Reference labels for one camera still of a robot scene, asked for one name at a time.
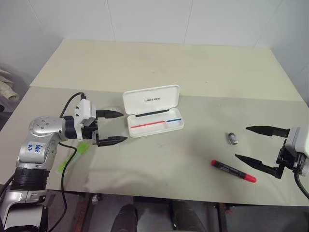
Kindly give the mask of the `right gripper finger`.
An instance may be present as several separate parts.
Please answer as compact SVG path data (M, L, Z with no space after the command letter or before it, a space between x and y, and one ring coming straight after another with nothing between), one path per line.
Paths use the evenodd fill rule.
M254 169L257 169L257 170L260 170L264 173L270 174L277 179L281 179L281 177L282 177L282 174L283 174L283 171L284 171L284 165L283 164L280 164L278 167L270 167L270 166L264 165L262 163L262 161L257 160L257 159L253 159L253 158L238 155L238 154L235 154L235 156Z
M287 138L289 134L289 129L282 129L282 128L277 128L277 127L272 127L272 126L249 126L246 127L247 130L265 135L265 136L279 136L283 138Z

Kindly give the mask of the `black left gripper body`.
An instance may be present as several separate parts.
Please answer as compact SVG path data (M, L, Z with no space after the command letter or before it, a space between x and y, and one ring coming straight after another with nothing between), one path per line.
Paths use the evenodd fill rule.
M97 142L99 141L97 119L95 119L89 126L82 127L82 136L83 139L91 140L93 145L97 145Z

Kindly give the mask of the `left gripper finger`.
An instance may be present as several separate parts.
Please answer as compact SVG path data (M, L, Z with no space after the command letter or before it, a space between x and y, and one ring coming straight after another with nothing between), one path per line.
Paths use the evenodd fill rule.
M96 138L93 142L93 145L97 145L98 147L111 146L111 145L121 143L125 140L127 140L127 137L125 136L112 136L112 137L108 137L107 139Z
M112 110L96 110L96 117L97 118L117 118L123 116L122 113Z

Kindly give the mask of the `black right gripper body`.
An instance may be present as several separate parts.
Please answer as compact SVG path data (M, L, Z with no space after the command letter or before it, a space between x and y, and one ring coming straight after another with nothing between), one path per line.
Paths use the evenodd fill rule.
M306 173L306 155L293 149L290 151L285 143L279 151L276 163L279 165L276 173L283 173L284 168L292 170L293 173Z

